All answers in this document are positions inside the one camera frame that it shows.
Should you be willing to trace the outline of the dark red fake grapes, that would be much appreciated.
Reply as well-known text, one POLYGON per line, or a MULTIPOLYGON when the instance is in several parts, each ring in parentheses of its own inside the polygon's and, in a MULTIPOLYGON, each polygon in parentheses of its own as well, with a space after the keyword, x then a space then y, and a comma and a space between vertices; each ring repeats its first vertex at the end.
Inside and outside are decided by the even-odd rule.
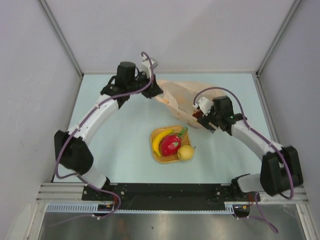
POLYGON ((201 118, 203 116, 203 112, 200 109, 196 109, 193 112, 192 116, 196 119, 201 118))

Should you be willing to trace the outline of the translucent orange plastic bag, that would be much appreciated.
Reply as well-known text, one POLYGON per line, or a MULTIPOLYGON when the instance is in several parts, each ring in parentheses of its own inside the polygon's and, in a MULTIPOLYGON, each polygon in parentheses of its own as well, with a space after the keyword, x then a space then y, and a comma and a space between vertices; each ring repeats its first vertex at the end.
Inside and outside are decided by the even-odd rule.
POLYGON ((193 107, 193 101, 200 91, 210 88, 210 84, 163 79, 159 79, 156 82, 163 90, 163 94, 155 97, 158 102, 164 104, 170 113, 178 120, 185 122, 195 129, 204 128, 193 116, 196 112, 196 109, 193 107))

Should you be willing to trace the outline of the yellow fake banana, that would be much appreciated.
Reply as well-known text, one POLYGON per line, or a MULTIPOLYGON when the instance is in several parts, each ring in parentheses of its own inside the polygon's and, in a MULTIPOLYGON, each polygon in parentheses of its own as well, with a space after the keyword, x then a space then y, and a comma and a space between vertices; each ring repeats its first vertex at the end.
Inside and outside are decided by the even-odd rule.
POLYGON ((162 132, 160 132, 159 134, 157 134, 155 136, 155 138, 152 140, 151 142, 151 148, 153 150, 153 152, 158 156, 161 157, 161 153, 159 150, 159 145, 161 143, 161 141, 168 135, 172 134, 174 132, 174 130, 172 128, 170 129, 166 129, 163 130, 162 132))

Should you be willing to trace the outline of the yellow fake lemon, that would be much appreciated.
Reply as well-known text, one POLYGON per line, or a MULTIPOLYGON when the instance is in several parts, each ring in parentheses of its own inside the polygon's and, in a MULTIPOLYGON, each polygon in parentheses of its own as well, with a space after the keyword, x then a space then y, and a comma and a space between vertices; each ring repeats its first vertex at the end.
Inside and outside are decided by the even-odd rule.
POLYGON ((188 161, 193 158, 195 148, 191 145, 182 145, 177 151, 177 156, 180 161, 188 161))

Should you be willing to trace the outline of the red fake fruit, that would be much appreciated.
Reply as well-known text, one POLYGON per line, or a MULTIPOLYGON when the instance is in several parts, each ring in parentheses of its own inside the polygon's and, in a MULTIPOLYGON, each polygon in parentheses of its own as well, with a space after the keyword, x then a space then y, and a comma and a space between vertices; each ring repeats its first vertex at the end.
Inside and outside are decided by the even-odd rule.
POLYGON ((165 136, 161 142, 160 153, 164 157, 176 154, 182 145, 182 138, 187 132, 188 128, 184 127, 180 132, 165 136))

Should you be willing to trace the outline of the woven bamboo tray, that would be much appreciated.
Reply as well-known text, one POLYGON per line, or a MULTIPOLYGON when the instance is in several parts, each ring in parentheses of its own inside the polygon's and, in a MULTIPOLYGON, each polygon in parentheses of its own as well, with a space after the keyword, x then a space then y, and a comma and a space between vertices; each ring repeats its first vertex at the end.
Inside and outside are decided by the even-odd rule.
MULTIPOLYGON (((158 161, 159 163, 163 163, 163 164, 168 164, 168 163, 174 163, 174 162, 179 162, 180 160, 178 159, 178 155, 177 153, 176 154, 173 154, 173 155, 170 155, 170 156, 163 156, 161 154, 161 142, 160 142, 160 145, 159 145, 159 151, 160 151, 160 154, 161 154, 161 157, 157 156, 153 150, 152 150, 152 140, 156 137, 157 134, 159 134, 160 132, 166 130, 166 129, 173 129, 174 132, 173 133, 179 133, 183 128, 185 127, 182 127, 180 125, 173 125, 173 126, 167 126, 167 127, 161 127, 161 128, 156 128, 155 130, 152 131, 151 135, 150 135, 150 144, 151 144, 151 151, 152 151, 152 155, 154 157, 154 159, 156 161, 158 161)), ((187 131, 187 133, 182 137, 182 143, 181 143, 181 146, 183 145, 190 145, 192 146, 191 144, 191 141, 190 141, 190 138, 189 138, 189 133, 187 131)))

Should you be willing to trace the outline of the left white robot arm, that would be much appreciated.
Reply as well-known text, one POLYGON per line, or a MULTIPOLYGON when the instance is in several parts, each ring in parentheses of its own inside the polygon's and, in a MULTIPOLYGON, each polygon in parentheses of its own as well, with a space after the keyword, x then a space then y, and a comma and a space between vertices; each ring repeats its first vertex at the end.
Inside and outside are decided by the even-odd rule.
POLYGON ((141 67, 133 62, 122 61, 94 106, 75 126, 67 131, 58 130, 54 135, 55 175, 58 179, 78 177, 92 185, 93 194, 100 200, 110 196, 110 180, 94 165, 94 157, 89 144, 106 120, 129 100, 131 95, 142 94, 151 99, 163 93, 156 82, 154 69, 158 65, 154 59, 145 59, 141 67), (59 166, 71 173, 62 176, 59 166))

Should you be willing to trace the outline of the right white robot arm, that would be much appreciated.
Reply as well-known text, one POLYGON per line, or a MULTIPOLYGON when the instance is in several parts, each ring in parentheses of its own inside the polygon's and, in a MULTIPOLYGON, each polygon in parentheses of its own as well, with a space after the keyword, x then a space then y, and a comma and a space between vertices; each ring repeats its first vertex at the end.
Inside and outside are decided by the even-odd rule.
POLYGON ((212 100, 201 97, 193 103, 197 122, 210 132, 220 129, 246 145, 261 161, 259 174, 244 174, 232 180, 231 196, 242 201, 250 192, 282 195, 303 184, 298 151, 269 140, 249 126, 242 113, 234 113, 228 96, 212 100))

